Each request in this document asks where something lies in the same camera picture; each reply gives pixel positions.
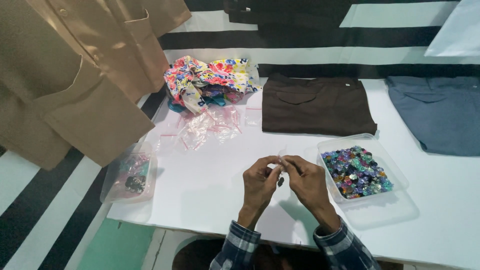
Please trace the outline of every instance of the floral print cloth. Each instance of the floral print cloth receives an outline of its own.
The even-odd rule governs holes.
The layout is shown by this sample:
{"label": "floral print cloth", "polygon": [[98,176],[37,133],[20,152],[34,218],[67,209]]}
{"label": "floral print cloth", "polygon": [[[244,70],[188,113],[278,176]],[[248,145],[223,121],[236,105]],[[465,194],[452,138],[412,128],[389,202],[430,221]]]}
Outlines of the floral print cloth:
{"label": "floral print cloth", "polygon": [[235,103],[246,93],[262,89],[257,68],[257,65],[248,63],[248,59],[217,60],[206,64],[185,56],[173,62],[173,68],[165,72],[164,78],[173,103],[194,113],[201,113],[208,106],[202,98],[202,91],[192,84],[194,78],[210,84],[204,87],[208,93],[205,96],[211,97],[213,92],[219,91],[219,94],[223,92],[226,99]]}

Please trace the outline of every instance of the khaki shirt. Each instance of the khaki shirt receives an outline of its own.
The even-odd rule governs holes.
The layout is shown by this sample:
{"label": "khaki shirt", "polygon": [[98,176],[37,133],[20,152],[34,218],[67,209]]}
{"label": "khaki shirt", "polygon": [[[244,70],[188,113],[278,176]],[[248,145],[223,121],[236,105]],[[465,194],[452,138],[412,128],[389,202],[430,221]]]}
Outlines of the khaki shirt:
{"label": "khaki shirt", "polygon": [[45,169],[71,146],[105,166],[154,127],[134,102],[164,84],[156,37],[191,16],[183,0],[0,5],[1,145]]}

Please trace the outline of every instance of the plaid shirt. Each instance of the plaid shirt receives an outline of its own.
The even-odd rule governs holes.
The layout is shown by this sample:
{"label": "plaid shirt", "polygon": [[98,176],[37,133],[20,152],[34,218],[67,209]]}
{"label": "plaid shirt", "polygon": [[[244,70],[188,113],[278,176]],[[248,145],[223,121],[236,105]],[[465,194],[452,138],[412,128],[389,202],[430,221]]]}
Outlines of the plaid shirt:
{"label": "plaid shirt", "polygon": [[[331,270],[381,270],[368,249],[341,220],[338,231],[323,236],[318,227],[313,234],[317,246],[326,255]],[[222,250],[210,264],[210,270],[244,270],[260,241],[260,233],[252,232],[232,221]]]}

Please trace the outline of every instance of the hand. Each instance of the hand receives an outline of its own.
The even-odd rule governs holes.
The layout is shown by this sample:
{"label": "hand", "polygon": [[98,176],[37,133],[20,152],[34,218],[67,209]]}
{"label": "hand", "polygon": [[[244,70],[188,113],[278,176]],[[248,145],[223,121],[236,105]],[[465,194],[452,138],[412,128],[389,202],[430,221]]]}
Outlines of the hand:
{"label": "hand", "polygon": [[279,163],[278,157],[268,156],[258,159],[243,173],[245,194],[237,223],[251,231],[255,229],[258,219],[270,203],[282,170],[282,166],[277,166],[275,169],[267,167],[271,163]]}
{"label": "hand", "polygon": [[340,219],[328,199],[325,169],[299,156],[284,156],[283,160],[283,166],[290,176],[290,188],[299,201],[324,229],[330,233],[336,232],[340,228]]}

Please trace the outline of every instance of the shirt button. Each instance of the shirt button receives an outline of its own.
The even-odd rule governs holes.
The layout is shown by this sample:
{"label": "shirt button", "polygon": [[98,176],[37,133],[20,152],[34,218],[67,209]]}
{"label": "shirt button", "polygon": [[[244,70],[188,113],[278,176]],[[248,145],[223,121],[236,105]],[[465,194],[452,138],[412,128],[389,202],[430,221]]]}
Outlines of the shirt button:
{"label": "shirt button", "polygon": [[68,12],[65,9],[61,9],[60,10],[60,15],[63,16],[63,17],[66,17],[66,16],[68,16]]}

